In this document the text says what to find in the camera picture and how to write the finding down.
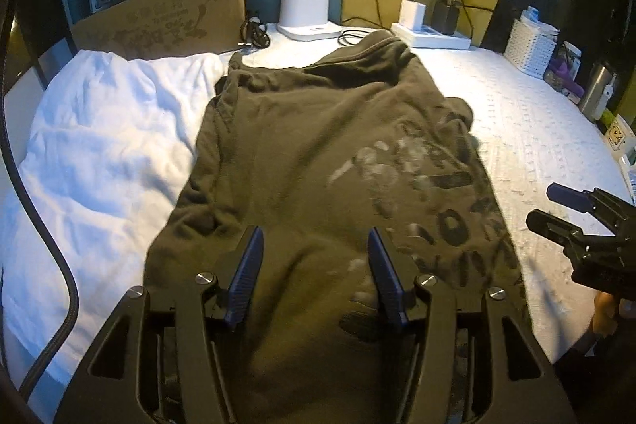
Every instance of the white fabric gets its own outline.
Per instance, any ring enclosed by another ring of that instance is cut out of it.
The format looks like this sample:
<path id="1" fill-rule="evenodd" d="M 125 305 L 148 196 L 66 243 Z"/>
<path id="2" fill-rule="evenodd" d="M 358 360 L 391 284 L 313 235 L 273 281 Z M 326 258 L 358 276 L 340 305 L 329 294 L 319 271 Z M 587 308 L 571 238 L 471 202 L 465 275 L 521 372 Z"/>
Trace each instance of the white fabric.
<path id="1" fill-rule="evenodd" d="M 271 38 L 245 63 L 305 66 L 338 48 L 335 40 L 292 42 L 274 31 Z M 605 233 L 591 217 L 549 202 L 545 190 L 560 182 L 629 199 L 618 166 L 570 101 L 500 55 L 416 53 L 444 95 L 473 108 L 479 153 L 522 260 L 534 331 L 556 360 L 586 329 L 593 293 L 569 280 L 561 249 L 529 232 L 525 217 L 538 207 Z M 190 173 L 222 69 L 211 54 L 126 62 L 80 52 L 47 89 L 20 171 L 79 285 L 79 323 L 49 369 L 59 382 L 69 381 L 122 294 L 141 281 L 145 252 Z M 36 356 L 62 321 L 66 290 L 14 194 L 1 230 L 6 324 Z"/>
<path id="2" fill-rule="evenodd" d="M 80 51 L 37 109 L 20 173 L 71 266 L 79 319 L 48 372 L 67 384 L 192 169 L 223 65 L 214 54 L 126 61 Z M 0 223 L 5 326 L 33 356 L 68 307 L 64 280 L 11 191 Z"/>

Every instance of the white woven basket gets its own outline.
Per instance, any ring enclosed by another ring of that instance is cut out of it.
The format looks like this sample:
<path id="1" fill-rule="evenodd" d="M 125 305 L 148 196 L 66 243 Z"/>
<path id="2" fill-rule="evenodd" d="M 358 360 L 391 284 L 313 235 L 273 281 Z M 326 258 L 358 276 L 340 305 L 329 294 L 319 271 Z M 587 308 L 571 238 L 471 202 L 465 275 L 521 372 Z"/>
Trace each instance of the white woven basket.
<path id="1" fill-rule="evenodd" d="M 504 56 L 520 71 L 542 79 L 556 45 L 551 38 L 516 20 Z"/>

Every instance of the cardboard box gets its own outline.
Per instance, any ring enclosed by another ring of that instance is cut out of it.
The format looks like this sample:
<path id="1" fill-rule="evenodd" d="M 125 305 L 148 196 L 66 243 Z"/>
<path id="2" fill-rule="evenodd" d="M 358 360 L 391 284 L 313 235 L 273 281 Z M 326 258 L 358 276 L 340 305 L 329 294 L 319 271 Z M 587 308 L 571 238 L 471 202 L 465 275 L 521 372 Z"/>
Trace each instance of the cardboard box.
<path id="1" fill-rule="evenodd" d="M 245 0 L 126 0 L 71 28 L 79 49 L 132 60 L 239 48 Z"/>

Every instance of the stainless steel bottle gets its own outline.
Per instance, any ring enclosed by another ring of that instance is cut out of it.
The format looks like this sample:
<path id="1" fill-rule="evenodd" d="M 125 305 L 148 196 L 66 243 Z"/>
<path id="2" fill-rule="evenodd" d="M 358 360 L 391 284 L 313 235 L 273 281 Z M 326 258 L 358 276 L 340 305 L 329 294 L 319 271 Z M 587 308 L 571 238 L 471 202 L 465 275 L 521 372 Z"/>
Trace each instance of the stainless steel bottle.
<path id="1" fill-rule="evenodd" d="M 614 77 L 614 71 L 612 71 L 608 64 L 597 62 L 594 64 L 592 74 L 589 77 L 588 88 L 585 91 L 585 95 L 579 103 L 579 110 L 583 116 L 587 117 L 590 121 L 594 122 L 594 112 L 599 104 L 600 96 L 603 94 L 605 87 L 611 82 Z"/>

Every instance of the blue gripper pad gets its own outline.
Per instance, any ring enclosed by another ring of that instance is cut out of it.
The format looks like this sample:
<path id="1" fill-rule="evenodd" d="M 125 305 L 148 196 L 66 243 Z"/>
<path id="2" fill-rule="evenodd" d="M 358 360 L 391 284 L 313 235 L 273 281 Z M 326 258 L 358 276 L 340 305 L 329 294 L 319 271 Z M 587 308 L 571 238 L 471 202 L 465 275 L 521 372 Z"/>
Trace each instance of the blue gripper pad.
<path id="1" fill-rule="evenodd" d="M 578 212 L 592 212 L 594 209 L 592 201 L 584 192 L 561 186 L 561 184 L 550 184 L 546 194 L 549 200 Z"/>
<path id="2" fill-rule="evenodd" d="M 262 262 L 263 231 L 256 227 L 228 287 L 227 312 L 224 317 L 228 325 L 233 327 L 245 318 Z"/>
<path id="3" fill-rule="evenodd" d="M 406 316 L 407 292 L 399 280 L 398 272 L 395 270 L 376 229 L 369 232 L 367 251 L 371 272 L 387 318 L 394 325 L 404 327 L 408 323 Z"/>

